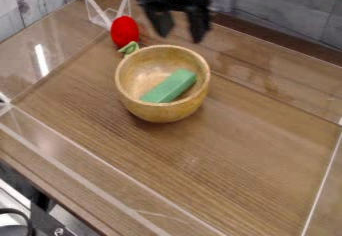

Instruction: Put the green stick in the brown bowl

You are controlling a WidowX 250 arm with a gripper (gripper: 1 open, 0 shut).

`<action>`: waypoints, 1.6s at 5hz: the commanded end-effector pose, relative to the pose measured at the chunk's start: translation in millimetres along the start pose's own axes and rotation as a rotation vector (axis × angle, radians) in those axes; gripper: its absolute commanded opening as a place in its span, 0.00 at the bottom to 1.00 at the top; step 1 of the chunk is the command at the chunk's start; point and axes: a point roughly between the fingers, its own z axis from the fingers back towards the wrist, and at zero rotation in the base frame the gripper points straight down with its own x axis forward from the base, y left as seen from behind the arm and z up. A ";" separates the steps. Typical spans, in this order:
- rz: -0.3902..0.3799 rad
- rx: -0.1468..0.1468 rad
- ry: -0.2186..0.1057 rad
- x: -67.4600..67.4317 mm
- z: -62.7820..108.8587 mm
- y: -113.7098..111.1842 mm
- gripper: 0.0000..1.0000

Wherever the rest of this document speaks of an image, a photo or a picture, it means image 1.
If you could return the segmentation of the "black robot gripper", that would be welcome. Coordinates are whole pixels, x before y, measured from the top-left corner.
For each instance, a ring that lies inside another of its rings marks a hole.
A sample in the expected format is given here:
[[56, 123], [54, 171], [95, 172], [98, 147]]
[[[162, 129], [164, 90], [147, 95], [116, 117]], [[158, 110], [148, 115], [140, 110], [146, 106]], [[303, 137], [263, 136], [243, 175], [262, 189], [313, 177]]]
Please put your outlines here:
[[160, 37], [167, 37], [174, 28], [171, 11], [187, 13], [190, 33], [194, 43], [200, 43], [210, 31], [210, 0], [138, 0], [147, 18]]

